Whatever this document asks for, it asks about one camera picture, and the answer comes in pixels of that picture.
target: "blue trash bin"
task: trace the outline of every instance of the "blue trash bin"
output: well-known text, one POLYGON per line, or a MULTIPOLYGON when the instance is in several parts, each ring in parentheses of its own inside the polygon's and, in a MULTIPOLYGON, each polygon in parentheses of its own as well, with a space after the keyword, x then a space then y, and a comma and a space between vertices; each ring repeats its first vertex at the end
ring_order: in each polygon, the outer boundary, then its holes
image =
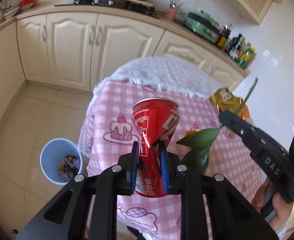
POLYGON ((79 148, 72 141, 65 138, 55 138, 47 142, 40 154, 40 167, 45 177, 56 185, 66 185, 69 180, 63 179, 59 174, 59 165, 68 155, 77 156, 80 159, 82 173, 82 155, 79 148))

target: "gas stove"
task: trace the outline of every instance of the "gas stove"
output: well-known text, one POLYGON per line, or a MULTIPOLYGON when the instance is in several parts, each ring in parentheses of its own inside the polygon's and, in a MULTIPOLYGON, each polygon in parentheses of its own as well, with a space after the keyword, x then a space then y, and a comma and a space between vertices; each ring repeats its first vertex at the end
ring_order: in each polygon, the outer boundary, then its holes
POLYGON ((111 8, 129 10, 159 19, 159 17, 155 13, 154 6, 150 3, 146 3, 140 0, 74 0, 73 2, 56 4, 54 6, 57 7, 70 5, 106 6, 111 8))

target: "countertop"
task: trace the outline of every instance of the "countertop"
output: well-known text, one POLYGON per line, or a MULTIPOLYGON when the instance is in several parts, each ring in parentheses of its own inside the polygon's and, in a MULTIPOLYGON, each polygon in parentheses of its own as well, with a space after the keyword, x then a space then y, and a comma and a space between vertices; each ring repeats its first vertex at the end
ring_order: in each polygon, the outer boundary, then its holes
POLYGON ((138 20, 141 22, 146 22, 148 24, 151 24, 159 28, 168 30, 172 33, 175 33, 205 48, 206 50, 208 50, 209 52, 211 52, 212 54, 220 58, 222 61, 230 65, 233 69, 239 72, 243 77, 247 77, 250 73, 249 69, 244 70, 240 68, 233 60, 231 60, 231 58, 227 54, 225 54, 222 50, 220 50, 215 45, 211 44, 209 41, 201 38, 200 36, 193 33, 192 31, 189 31, 185 27, 173 21, 169 21, 163 17, 160 17, 160 19, 155 19, 153 17, 145 16, 139 13, 135 13, 135 12, 131 12, 131 11, 123 10, 123 9, 103 7, 103 6, 88 6, 88 5, 77 5, 77 6, 70 5, 70 6, 59 6, 59 7, 53 6, 54 4, 66 3, 69 1, 71 0, 51 0, 51 1, 39 3, 38 5, 35 5, 34 7, 32 7, 31 9, 24 11, 21 14, 11 19, 4 20, 2 22, 0 21, 0 31, 6 26, 8 26, 9 24, 15 22, 16 20, 34 16, 34 15, 47 14, 47 13, 93 12, 93 13, 116 15, 116 16, 138 20))

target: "crushed can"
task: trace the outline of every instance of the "crushed can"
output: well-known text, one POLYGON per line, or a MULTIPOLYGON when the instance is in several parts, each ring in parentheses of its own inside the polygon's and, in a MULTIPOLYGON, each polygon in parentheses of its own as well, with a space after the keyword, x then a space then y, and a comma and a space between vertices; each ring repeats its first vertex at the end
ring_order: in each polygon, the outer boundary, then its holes
POLYGON ((167 98, 141 100, 133 108, 131 121, 141 136, 135 190, 144 197, 163 197, 159 142, 168 147, 179 123, 178 104, 167 98))

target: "metal screw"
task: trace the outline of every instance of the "metal screw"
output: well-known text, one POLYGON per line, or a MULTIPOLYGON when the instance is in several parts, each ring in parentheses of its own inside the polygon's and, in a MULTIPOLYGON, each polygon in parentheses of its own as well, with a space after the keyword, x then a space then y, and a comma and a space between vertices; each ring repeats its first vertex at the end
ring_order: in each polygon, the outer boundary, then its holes
POLYGON ((120 165, 115 165, 115 166, 112 166, 111 170, 113 172, 119 172, 122 170, 122 167, 120 165))
POLYGON ((178 171, 186 171, 187 170, 187 166, 180 164, 180 165, 177 166, 177 170, 178 171))
POLYGON ((216 174, 214 176, 215 180, 217 181, 223 181, 225 179, 225 177, 222 174, 216 174))
POLYGON ((82 174, 78 174, 74 177, 75 182, 81 182, 85 179, 85 176, 82 174))

